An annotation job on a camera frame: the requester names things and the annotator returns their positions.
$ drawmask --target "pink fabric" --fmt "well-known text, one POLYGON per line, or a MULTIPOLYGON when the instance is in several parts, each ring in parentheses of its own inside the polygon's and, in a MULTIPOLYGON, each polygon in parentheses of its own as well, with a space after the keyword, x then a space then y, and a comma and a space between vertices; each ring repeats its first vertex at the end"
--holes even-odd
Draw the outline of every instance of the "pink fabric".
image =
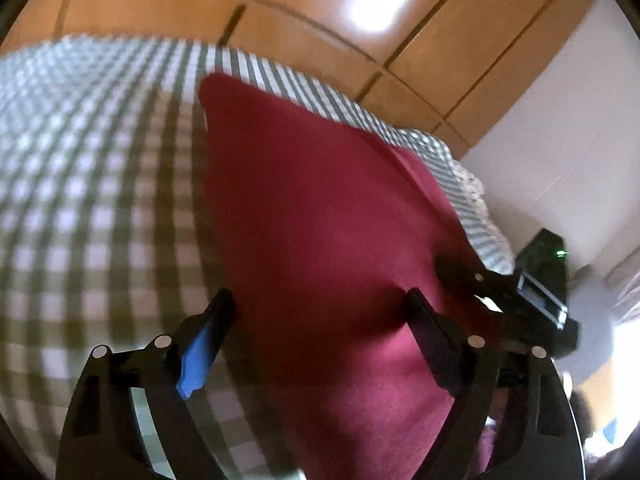
POLYGON ((308 480, 410 479, 452 404, 405 325, 420 287, 468 332, 492 334, 447 293, 437 253, 480 262, 411 152, 229 76, 207 77, 216 238, 239 323, 308 480))

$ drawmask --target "tiled floor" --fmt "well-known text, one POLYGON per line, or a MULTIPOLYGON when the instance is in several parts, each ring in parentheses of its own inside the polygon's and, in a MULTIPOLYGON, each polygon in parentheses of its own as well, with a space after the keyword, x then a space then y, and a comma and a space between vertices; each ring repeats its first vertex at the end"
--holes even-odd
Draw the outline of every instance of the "tiled floor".
POLYGON ((228 44, 333 84, 462 156, 548 65, 592 0, 30 0, 0 52, 65 34, 228 44))

